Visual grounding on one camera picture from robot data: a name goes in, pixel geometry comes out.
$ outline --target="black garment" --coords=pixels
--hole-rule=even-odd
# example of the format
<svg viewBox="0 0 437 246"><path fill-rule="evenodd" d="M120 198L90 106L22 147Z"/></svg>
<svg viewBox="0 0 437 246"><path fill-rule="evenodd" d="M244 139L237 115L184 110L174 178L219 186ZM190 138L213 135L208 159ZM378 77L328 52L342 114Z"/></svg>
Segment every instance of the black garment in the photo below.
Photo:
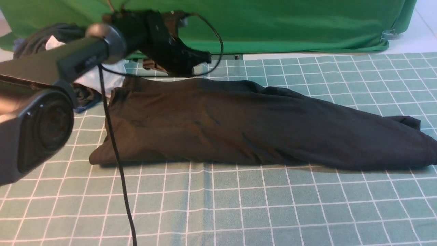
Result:
<svg viewBox="0 0 437 246"><path fill-rule="evenodd" d="M78 107L74 109L76 113L82 113L96 105L102 99L102 94L98 91L81 84L74 83L73 90L76 93L77 103L79 104Z"/></svg>
<svg viewBox="0 0 437 246"><path fill-rule="evenodd" d="M110 116L125 162L297 164L403 169L437 164L437 141L409 116L382 117L251 81L127 77ZM115 162L109 137L91 164Z"/></svg>
<svg viewBox="0 0 437 246"><path fill-rule="evenodd" d="M68 43L85 37L85 31L76 24L56 23L40 29L25 39L14 51L14 59L45 51L45 44L51 36Z"/></svg>

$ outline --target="grid mat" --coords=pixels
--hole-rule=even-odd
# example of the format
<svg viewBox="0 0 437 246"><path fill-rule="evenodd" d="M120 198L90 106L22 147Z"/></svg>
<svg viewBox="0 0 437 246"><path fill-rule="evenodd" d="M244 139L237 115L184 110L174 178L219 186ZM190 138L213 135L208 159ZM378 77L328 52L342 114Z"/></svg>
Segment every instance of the grid mat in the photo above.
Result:
<svg viewBox="0 0 437 246"><path fill-rule="evenodd" d="M128 72L147 74L139 63ZM375 114L411 115L437 139L437 53L223 61L209 78L252 80ZM91 166L102 104L68 144L0 187L0 246L131 245L115 168ZM125 168L139 245L437 245L437 170L344 172L179 163Z"/></svg>

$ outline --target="black wire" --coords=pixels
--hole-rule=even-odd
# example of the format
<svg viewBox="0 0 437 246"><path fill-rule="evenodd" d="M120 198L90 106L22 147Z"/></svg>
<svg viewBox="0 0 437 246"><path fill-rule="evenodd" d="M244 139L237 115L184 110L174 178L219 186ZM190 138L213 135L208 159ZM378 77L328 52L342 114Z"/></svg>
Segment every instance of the black wire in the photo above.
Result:
<svg viewBox="0 0 437 246"><path fill-rule="evenodd" d="M207 71L207 72L202 73L202 74L198 74L196 76L207 75L207 74L211 73L212 71L214 71L219 66L220 61L222 60L223 50L224 50L224 48L223 48L223 41L222 41L222 38L220 37L219 33L217 32L217 30L203 16L201 16L201 15L199 15L197 13L188 14L187 17L188 16L197 16L201 20L203 20L211 28L211 30L213 30L213 32L215 33L215 35L218 38L218 41L220 42L220 56L218 57L217 64L210 71ZM105 110L106 121L107 121L107 124L108 124L109 137L111 138L112 147L114 149L115 158L117 160L117 166L118 166L118 169L120 170L121 188L123 190L123 198L125 200L126 213L128 214L129 224L131 226L133 246L137 246L137 238L136 238L136 232L135 232L135 225L134 225L134 220L132 218L131 209L130 209L130 206L129 206L128 192L127 192L127 188L126 188L125 172L123 170L123 166L121 165L120 154L118 152L118 148L117 148L117 145L116 145L116 142L115 142L114 130L112 129L111 118L109 117L109 109L108 109L108 102L107 102L107 98L106 98L106 90L105 90L105 84L104 84L104 78L103 78L103 71L106 71L106 72L109 72L109 73L112 73L112 74L121 75L121 76L128 76L128 77L142 77L142 78L146 78L146 77L169 77L169 76L165 76L165 75L161 75L161 76L151 76L151 75L150 76L139 76L139 75L135 75L135 74L123 74L123 73L119 73L119 72L115 72L115 71L112 71L110 69L107 69L104 66L102 66L101 64L98 65L98 68L99 68L99 76L100 76L100 86L101 86L102 97L103 97L103 108Z"/></svg>
<svg viewBox="0 0 437 246"><path fill-rule="evenodd" d="M118 153L117 145L115 143L114 130L112 129L111 118L109 117L108 102L106 99L106 91L105 91L105 84L104 84L103 71L102 71L103 66L100 64L98 65L98 68L99 68L99 76L100 76L100 86L101 86L102 97L103 97L103 108L105 110L106 121L108 124L108 132L111 138L112 147L114 149L115 158L117 159L117 166L118 169L120 170L121 188L123 190L123 197L125 199L126 213L128 214L129 224L131 225L133 245L137 246L135 225L134 225L134 220L132 218L131 209L129 206L128 191L126 188L125 172L123 170L123 166L121 165L120 154Z"/></svg>
<svg viewBox="0 0 437 246"><path fill-rule="evenodd" d="M196 17L198 17L199 19L201 19L203 22L205 22L208 26L209 26L209 28L211 28L211 30L214 32L214 34L217 36L217 39L218 39L218 41L220 42L220 55L218 56L218 61L217 61L217 63L215 64L215 66L211 69L211 70L209 70L209 71L207 71L207 72L204 72L204 73L202 73L202 74L195 74L194 76L203 76L203 75L207 75L207 74L210 74L211 72L213 72L218 66L219 66L219 64L220 64L220 62L222 61L222 57L223 57L223 53L224 53L224 45L223 45L223 40L222 40L222 38L220 37L220 34L217 32L217 30L212 26L212 24L205 18L205 17L203 17L203 16L201 16L200 14L198 14L198 13L189 13L189 14L187 14L187 17L189 17L189 16L196 16ZM123 73L119 73L119 72L116 72L116 71L112 71L112 70L110 70L110 69L107 69L107 68L105 68L105 67L102 67L102 69L103 70L105 70L106 72L108 72L108 73L111 73L111 74L117 74L117 75L121 75L121 76L127 76L127 77L141 77L141 78L151 78L151 77L166 77L166 78L168 78L169 76L167 76L167 75L148 75L148 76L140 76L140 75L136 75L136 74L123 74Z"/></svg>

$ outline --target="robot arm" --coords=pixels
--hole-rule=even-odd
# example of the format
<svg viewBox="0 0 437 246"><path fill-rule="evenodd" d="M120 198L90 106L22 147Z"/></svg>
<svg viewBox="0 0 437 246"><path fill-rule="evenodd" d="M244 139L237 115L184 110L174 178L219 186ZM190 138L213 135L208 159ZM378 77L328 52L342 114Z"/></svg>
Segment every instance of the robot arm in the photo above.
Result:
<svg viewBox="0 0 437 246"><path fill-rule="evenodd" d="M183 11L115 12L91 25L86 38L0 63L0 185L14 183L56 154L73 130L77 78L101 63L140 50L170 76L191 77L211 54L184 45Z"/></svg>

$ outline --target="green backdrop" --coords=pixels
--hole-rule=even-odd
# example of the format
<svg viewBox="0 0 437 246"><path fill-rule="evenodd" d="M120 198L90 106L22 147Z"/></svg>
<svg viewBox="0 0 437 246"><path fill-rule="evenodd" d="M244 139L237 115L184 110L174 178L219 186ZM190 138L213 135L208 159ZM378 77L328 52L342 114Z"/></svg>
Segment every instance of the green backdrop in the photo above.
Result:
<svg viewBox="0 0 437 246"><path fill-rule="evenodd" d="M123 0L112 0L114 7ZM225 53L370 52L388 48L384 30L404 32L416 0L131 0L126 8L195 11L218 30ZM12 33L0 47L56 22L87 26L109 12L106 0L0 0ZM187 45L212 53L219 43L196 18L181 30Z"/></svg>

